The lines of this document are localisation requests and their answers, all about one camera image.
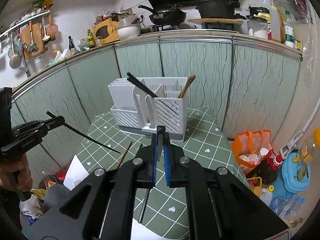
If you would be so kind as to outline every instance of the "green tablecloth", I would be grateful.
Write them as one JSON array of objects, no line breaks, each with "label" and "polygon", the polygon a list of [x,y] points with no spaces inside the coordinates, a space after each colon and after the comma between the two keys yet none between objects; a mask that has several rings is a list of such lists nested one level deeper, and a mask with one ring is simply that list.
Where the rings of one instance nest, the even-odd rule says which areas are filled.
[{"label": "green tablecloth", "polygon": [[[130,141],[132,147],[124,162],[133,159],[140,144],[150,145],[151,138],[125,134],[119,130],[113,115],[109,112],[97,116],[88,134],[120,152],[124,152]],[[215,170],[226,167],[244,184],[248,185],[244,174],[239,170],[230,150],[230,144],[214,124],[214,117],[206,108],[188,109],[187,130],[184,142],[172,141],[183,148],[185,156],[195,159],[203,167]],[[114,169],[121,155],[85,139],[77,157],[88,172],[96,168]],[[138,189],[133,217],[137,220],[145,196],[145,189]],[[148,205],[142,224],[165,238],[179,239],[188,235],[188,212],[183,188],[169,188],[164,176],[164,158],[157,163],[156,187],[150,191]]]}]

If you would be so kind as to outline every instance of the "white ladle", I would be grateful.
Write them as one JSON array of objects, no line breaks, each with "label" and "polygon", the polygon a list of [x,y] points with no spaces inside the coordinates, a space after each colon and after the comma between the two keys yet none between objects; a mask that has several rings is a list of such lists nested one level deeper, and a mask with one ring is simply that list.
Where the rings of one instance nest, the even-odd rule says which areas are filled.
[{"label": "white ladle", "polygon": [[43,32],[44,32],[44,37],[42,38],[43,41],[47,41],[50,39],[50,36],[47,35],[47,33],[45,32],[45,28],[44,28],[44,17],[42,17],[42,26],[43,26]]}]

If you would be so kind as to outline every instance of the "gray base of utensil holder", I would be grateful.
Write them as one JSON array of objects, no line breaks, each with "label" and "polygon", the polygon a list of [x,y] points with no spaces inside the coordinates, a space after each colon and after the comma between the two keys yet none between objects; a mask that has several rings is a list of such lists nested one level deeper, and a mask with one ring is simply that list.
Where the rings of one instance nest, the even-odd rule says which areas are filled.
[{"label": "gray base of utensil holder", "polygon": [[[122,125],[119,125],[119,128],[120,128],[120,130],[122,130],[124,132],[146,135],[148,137],[152,137],[152,134],[153,134],[153,132],[151,132],[151,131],[150,132],[142,131],[142,129],[140,129],[140,128],[132,128],[132,127],[122,126]],[[176,140],[176,141],[183,141],[184,140],[184,136],[182,133],[170,133],[169,132],[169,136],[170,136],[170,140]]]}]

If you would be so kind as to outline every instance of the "large pot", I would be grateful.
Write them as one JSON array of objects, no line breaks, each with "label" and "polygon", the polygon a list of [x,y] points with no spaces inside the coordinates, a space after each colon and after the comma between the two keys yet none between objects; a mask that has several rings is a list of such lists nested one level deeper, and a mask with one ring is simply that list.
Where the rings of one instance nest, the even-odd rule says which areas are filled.
[{"label": "large pot", "polygon": [[139,5],[138,8],[152,12],[152,14],[149,15],[149,18],[153,24],[158,26],[179,25],[184,22],[187,16],[185,12],[178,8],[168,8],[157,11],[145,5]]},{"label": "large pot", "polygon": [[197,3],[201,18],[226,18],[233,19],[235,15],[235,8],[240,4],[234,1],[225,0],[204,0]]}]

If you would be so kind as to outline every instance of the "black frying pan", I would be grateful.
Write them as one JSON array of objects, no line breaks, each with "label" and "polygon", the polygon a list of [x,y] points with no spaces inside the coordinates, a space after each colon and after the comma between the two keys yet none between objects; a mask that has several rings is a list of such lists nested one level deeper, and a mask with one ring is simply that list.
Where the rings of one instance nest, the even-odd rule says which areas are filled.
[{"label": "black frying pan", "polygon": [[162,10],[154,10],[145,5],[139,5],[138,8],[142,8],[152,12],[149,15],[151,22],[158,26],[164,25],[179,25],[183,23],[186,19],[187,14],[177,8],[169,8],[169,9],[162,9]]}]

